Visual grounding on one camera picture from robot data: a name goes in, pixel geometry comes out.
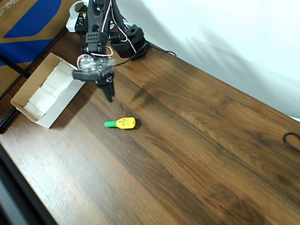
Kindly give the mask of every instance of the clear plastic part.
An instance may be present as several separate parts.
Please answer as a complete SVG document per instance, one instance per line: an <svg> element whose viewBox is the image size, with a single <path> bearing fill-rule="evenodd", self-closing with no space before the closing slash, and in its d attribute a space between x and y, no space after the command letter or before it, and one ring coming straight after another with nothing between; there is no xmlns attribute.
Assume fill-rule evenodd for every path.
<svg viewBox="0 0 300 225"><path fill-rule="evenodd" d="M82 55L78 59L78 68L84 73L99 73L104 76L113 72L115 60L110 57L93 57L90 55Z"/></svg>

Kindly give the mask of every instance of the black cord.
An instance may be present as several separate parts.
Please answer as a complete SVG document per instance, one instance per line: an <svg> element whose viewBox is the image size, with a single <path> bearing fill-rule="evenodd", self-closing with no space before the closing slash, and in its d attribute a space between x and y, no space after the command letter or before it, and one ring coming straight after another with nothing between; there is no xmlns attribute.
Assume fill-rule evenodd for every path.
<svg viewBox="0 0 300 225"><path fill-rule="evenodd" d="M121 63L119 63L119 64L116 64L116 65L114 65L114 66L112 66L112 67L118 67L118 66L121 66L121 65L123 65L123 64L125 64L125 63L127 63L127 62L129 62L130 60L132 60L138 53L140 53L140 51L142 51L147 45L149 45L147 42L133 55L133 56L131 56L128 60L126 60L126 61L124 61L124 62L121 62Z"/></svg>
<svg viewBox="0 0 300 225"><path fill-rule="evenodd" d="M287 133L287 134L285 134L284 137L283 137L283 141L284 141L284 143L285 143L289 148L291 148L291 149L293 149L293 150L295 150L295 151L297 151L297 152L300 153L300 149L295 148L294 146L292 146L292 145L287 141L287 137L288 137L288 136L291 136L291 135L296 136L296 137L299 139L299 141L300 141L300 135L295 134L295 133Z"/></svg>
<svg viewBox="0 0 300 225"><path fill-rule="evenodd" d="M172 51L168 51L168 50L164 50L164 49L158 48L158 47L156 47L155 45L153 45L152 43L150 43L149 41L147 41L147 43L148 43L149 46L152 47L152 48L155 48L155 49L157 49L157 50L159 50L159 51L162 51L162 52L165 52L165 53L171 53L171 54L173 54L174 56L177 57L177 54L176 54L175 52L172 52Z"/></svg>
<svg viewBox="0 0 300 225"><path fill-rule="evenodd" d="M158 47L156 47L156 46L154 46L154 45L152 45L149 41L146 41L146 43L133 55L133 56L131 56L128 60L126 60L126 61L124 61L124 62L121 62L121 63L119 63L119 64L116 64L116 65L114 65L114 66L112 66L112 67L118 67L118 66L121 66L121 65L123 65L123 64L125 64L125 63L128 63L130 60L132 60L141 50L143 50L146 46L150 46L150 47L152 47L152 48L155 48L155 49L157 49L157 50L160 50L160 51L162 51L162 52L166 52L166 53L172 53L174 56L176 56L177 57L177 54L175 53L175 52L172 52L172 51L167 51L167 50L163 50L163 49L160 49L160 48L158 48Z"/></svg>

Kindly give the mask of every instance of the green cap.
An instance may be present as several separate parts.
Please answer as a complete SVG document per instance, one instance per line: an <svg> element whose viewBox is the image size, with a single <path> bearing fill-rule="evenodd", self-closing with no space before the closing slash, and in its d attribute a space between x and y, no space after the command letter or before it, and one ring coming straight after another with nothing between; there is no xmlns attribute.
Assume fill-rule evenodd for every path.
<svg viewBox="0 0 300 225"><path fill-rule="evenodd" d="M106 128L116 128L117 127L117 121L107 121L107 122L105 122L104 126Z"/></svg>

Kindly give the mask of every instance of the wood grain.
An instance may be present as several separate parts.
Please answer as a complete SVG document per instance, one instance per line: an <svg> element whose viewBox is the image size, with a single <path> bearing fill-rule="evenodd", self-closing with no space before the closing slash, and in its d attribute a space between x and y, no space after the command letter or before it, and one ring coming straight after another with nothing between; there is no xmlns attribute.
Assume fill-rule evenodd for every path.
<svg viewBox="0 0 300 225"><path fill-rule="evenodd" d="M51 51L75 64L82 44ZM112 104L87 83L50 130L20 115L0 136L59 224L299 224L300 154L282 137L300 123L155 49L115 75ZM138 128L104 128L124 116Z"/></svg>

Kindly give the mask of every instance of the open cardboard box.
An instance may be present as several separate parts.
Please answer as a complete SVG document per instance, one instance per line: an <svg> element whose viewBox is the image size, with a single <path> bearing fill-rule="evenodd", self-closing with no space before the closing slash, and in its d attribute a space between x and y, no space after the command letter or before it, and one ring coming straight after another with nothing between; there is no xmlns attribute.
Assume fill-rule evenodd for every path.
<svg viewBox="0 0 300 225"><path fill-rule="evenodd" d="M84 85L74 80L70 63L50 53L11 100L31 121L45 127L56 121Z"/></svg>

